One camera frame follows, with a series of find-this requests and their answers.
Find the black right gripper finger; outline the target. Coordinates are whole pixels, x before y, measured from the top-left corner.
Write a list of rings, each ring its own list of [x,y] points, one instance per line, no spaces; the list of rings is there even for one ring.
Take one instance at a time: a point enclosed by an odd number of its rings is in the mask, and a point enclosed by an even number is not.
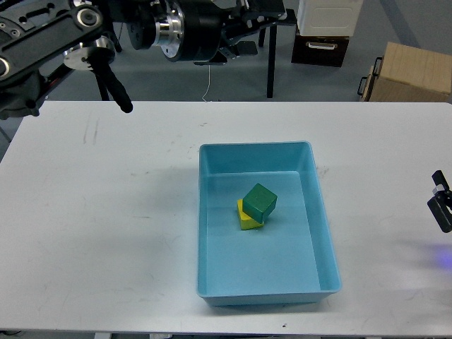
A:
[[[446,196],[434,196],[427,205],[442,232],[451,231],[451,199]]]
[[[433,189],[432,193],[435,196],[442,195],[450,198],[451,190],[443,172],[441,170],[435,171],[432,175],[432,179],[435,184],[435,188]]]

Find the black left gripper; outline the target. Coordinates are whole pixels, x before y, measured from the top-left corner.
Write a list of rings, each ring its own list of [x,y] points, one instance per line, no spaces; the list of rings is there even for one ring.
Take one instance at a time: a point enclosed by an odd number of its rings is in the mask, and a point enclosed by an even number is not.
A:
[[[134,49],[159,47],[168,61],[192,61],[199,66],[255,56],[256,43],[242,38],[264,28],[297,24],[291,8],[273,16],[244,6],[221,7],[214,1],[133,1],[127,9]]]

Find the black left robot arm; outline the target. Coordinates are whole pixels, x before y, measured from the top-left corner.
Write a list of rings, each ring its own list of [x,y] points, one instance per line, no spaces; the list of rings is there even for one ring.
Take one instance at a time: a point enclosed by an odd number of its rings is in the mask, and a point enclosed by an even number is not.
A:
[[[115,23],[134,49],[161,48],[172,62],[223,65],[257,53],[250,35],[295,25],[282,1],[2,1],[1,118],[38,116],[48,94],[73,71],[89,71],[103,100],[133,109],[111,70],[121,47]]]

